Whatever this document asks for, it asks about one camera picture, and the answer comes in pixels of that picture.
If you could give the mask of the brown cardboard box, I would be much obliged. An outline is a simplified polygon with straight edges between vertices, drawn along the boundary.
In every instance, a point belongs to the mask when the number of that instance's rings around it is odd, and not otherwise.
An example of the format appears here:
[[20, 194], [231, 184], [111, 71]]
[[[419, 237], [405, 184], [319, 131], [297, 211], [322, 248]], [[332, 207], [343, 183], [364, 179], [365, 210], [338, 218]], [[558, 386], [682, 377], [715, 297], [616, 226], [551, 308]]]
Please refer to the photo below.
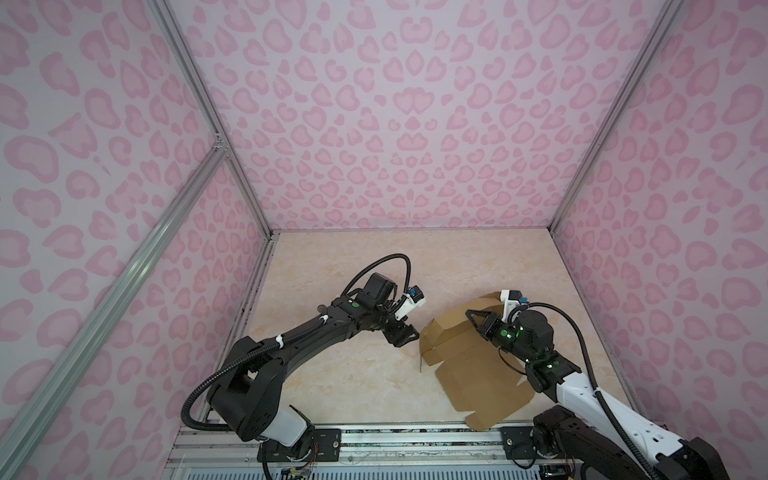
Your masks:
[[535, 392], [510, 366], [514, 358], [497, 348], [466, 318], [465, 311], [503, 311], [499, 291], [454, 306], [433, 318], [421, 331], [419, 351], [435, 366], [453, 408], [466, 415], [465, 424], [486, 431], [527, 405]]

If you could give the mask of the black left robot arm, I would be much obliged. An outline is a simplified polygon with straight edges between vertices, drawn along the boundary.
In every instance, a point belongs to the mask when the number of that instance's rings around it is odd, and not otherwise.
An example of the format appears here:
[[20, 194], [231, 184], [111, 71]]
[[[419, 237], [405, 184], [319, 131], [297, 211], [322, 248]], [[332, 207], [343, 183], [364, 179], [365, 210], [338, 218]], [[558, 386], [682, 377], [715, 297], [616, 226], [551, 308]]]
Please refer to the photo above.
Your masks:
[[270, 439], [293, 446], [310, 422], [293, 408], [282, 408], [286, 379], [326, 349], [365, 331], [380, 331], [400, 348], [419, 338], [408, 315], [425, 302], [417, 286], [391, 298], [396, 284], [374, 273], [361, 289], [343, 293], [318, 309], [318, 315], [276, 337], [235, 343], [225, 365], [203, 392], [206, 401], [240, 440]]

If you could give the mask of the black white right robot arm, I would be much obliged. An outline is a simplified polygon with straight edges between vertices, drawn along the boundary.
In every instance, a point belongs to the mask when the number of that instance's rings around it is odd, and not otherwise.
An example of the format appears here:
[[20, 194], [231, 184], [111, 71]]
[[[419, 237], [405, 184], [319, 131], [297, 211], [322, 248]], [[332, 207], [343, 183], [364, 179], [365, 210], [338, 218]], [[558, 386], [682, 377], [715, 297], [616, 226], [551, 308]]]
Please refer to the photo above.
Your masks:
[[578, 460], [606, 479], [726, 479], [717, 450], [700, 437], [685, 440], [645, 418], [599, 387], [583, 334], [576, 338], [583, 363], [554, 346], [554, 329], [534, 302], [508, 314], [468, 309], [476, 332], [502, 356], [520, 361], [531, 388], [554, 402], [535, 416], [528, 450], [541, 457]]

